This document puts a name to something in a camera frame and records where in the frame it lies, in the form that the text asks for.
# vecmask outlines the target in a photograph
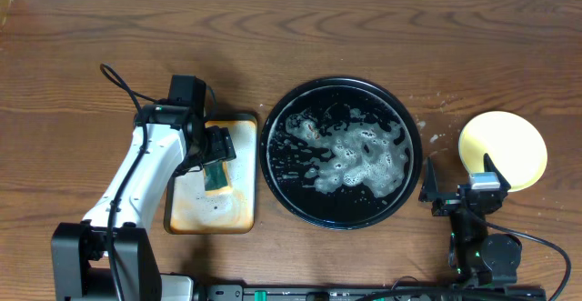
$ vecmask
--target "yellow plate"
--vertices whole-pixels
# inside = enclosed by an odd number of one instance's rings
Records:
[[[502,111],[476,116],[463,128],[458,153],[467,172],[483,172],[483,155],[511,185],[509,192],[532,186],[546,170],[547,150],[542,135],[526,119]]]

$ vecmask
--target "table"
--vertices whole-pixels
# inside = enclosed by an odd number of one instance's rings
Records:
[[[489,220],[549,239],[582,297],[582,0],[15,0],[0,34],[0,299],[54,297],[50,238],[78,222],[129,146],[134,106],[107,82],[164,97],[171,74],[197,75],[219,111],[262,127],[294,86],[352,75],[396,95],[418,122],[443,188],[466,181],[459,129],[510,111],[547,143],[547,170]],[[429,140],[440,136],[434,143]],[[311,226],[273,197],[257,166],[254,228],[172,236],[165,199],[150,240],[162,272],[204,283],[391,286],[403,275],[448,282],[449,224],[417,202],[356,231]],[[519,283],[553,293],[564,262],[523,241]]]

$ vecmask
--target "black cable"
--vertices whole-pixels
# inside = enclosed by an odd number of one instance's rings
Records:
[[[154,103],[155,103],[155,102],[157,102],[157,100],[155,100],[153,97],[149,97],[149,96],[147,96],[147,95],[143,95],[143,94],[141,94],[141,93],[137,93],[136,91],[132,91],[132,90],[129,88],[129,86],[127,86],[127,84],[124,82],[124,80],[123,80],[123,79],[121,79],[121,77],[120,77],[120,76],[119,76],[119,75],[118,75],[118,74],[115,72],[115,70],[113,70],[113,68],[112,68],[111,66],[109,66],[109,65],[106,65],[106,64],[101,64],[101,65],[99,66],[99,69],[101,69],[101,73],[103,73],[103,75],[104,75],[104,76],[105,76],[107,79],[109,79],[109,81],[111,81],[111,83],[113,83],[113,84],[117,85],[117,87],[119,87],[119,88],[123,89],[123,90],[124,90],[124,91],[126,91],[127,93],[132,93],[132,94],[134,94],[135,96],[137,96],[137,97],[141,97],[141,98],[143,98],[143,99],[145,99],[145,100],[147,100],[147,101],[150,101],[150,102],[154,102]]]
[[[467,210],[467,213],[471,216],[471,218],[473,218],[473,220],[475,220],[476,222],[478,222],[479,224],[481,224],[483,226],[491,227],[491,228],[496,229],[498,231],[505,232],[505,233],[508,233],[508,234],[511,234],[514,236],[523,237],[523,238],[526,238],[530,241],[538,242],[542,246],[548,246],[548,247],[551,247],[554,250],[558,251],[558,253],[560,255],[562,255],[564,257],[564,260],[566,261],[566,273],[564,273],[564,277],[562,278],[562,282],[557,287],[556,292],[554,292],[554,295],[552,295],[548,301],[557,300],[557,297],[560,295],[560,293],[562,293],[562,290],[564,290],[564,287],[566,287],[567,281],[570,279],[570,274],[572,272],[572,262],[570,261],[570,257],[567,256],[566,251],[564,251],[561,247],[559,247],[551,242],[546,241],[545,239],[531,236],[531,235],[528,235],[525,233],[517,232],[513,229],[509,229],[509,228],[505,228],[502,226],[488,223],[487,221],[485,221],[485,220],[479,218],[477,215],[475,215],[475,213],[469,208],[467,199],[465,197],[463,197],[463,206],[465,206],[465,209]]]
[[[391,290],[391,291],[394,291],[394,290],[396,289],[396,287],[398,286],[398,283],[400,283],[400,281],[401,281],[401,280],[403,280],[403,279],[405,279],[405,278],[412,278],[412,279],[416,280],[416,282],[417,282],[417,283],[419,283],[419,282],[418,282],[418,279],[416,279],[416,278],[414,278],[414,277],[412,277],[412,276],[408,276],[408,275],[406,275],[406,276],[402,276],[402,277],[398,278],[398,279],[396,280],[396,282],[395,282],[395,283],[392,285],[392,288],[390,288],[390,290]]]
[[[356,301],[374,301],[380,298],[396,296],[464,296],[482,301],[525,301],[525,298],[515,296],[504,296],[500,293],[486,292],[472,289],[450,289],[444,287],[410,288],[396,291],[386,291],[363,296]]]
[[[117,293],[117,298],[119,299],[119,301],[124,301],[124,293],[123,293],[123,290],[121,288],[121,281],[119,279],[119,272],[117,271],[117,263],[115,262],[115,248],[113,245],[113,226],[114,226],[114,222],[115,222],[115,215],[117,214],[117,211],[118,211],[119,199],[121,198],[121,195],[124,192],[125,186],[129,182],[129,179],[131,178],[131,175],[134,173],[135,169],[137,168],[139,161],[146,153],[146,150],[147,150],[147,126],[146,126],[146,121],[145,121],[146,119],[144,118],[144,113],[142,111],[142,107],[139,105],[139,102],[137,102],[137,98],[135,97],[137,95],[137,93],[135,93],[134,91],[132,91],[129,88],[129,86],[125,83],[125,81],[115,72],[115,70],[113,70],[113,68],[111,68],[111,66],[106,65],[106,64],[101,64],[99,68],[101,69],[101,72],[105,75],[105,77],[107,77],[107,79],[112,81],[115,85],[121,87],[123,90],[125,90],[129,94],[129,97],[131,97],[131,100],[134,102],[135,109],[137,109],[137,115],[139,115],[141,122],[142,122],[142,128],[144,129],[144,133],[143,133],[144,139],[142,142],[142,146],[139,148],[139,153],[137,154],[137,157],[135,158],[134,163],[129,167],[129,170],[127,170],[127,174],[125,174],[124,180],[119,185],[117,192],[115,192],[115,197],[110,203],[109,217],[107,218],[106,249],[107,249],[107,253],[109,254],[109,267],[111,268],[111,275],[113,277],[113,282],[114,282],[114,286],[115,286],[115,292]],[[108,74],[108,72],[111,73],[116,78],[116,80],[114,78],[112,78]]]
[[[204,122],[207,122],[209,120],[211,120],[216,113],[216,95],[215,95],[215,90],[212,89],[212,87],[210,87],[210,85],[206,86],[206,89],[208,91],[210,91],[210,96],[212,96],[212,110],[210,110],[210,114],[208,114],[207,116],[204,117]]]

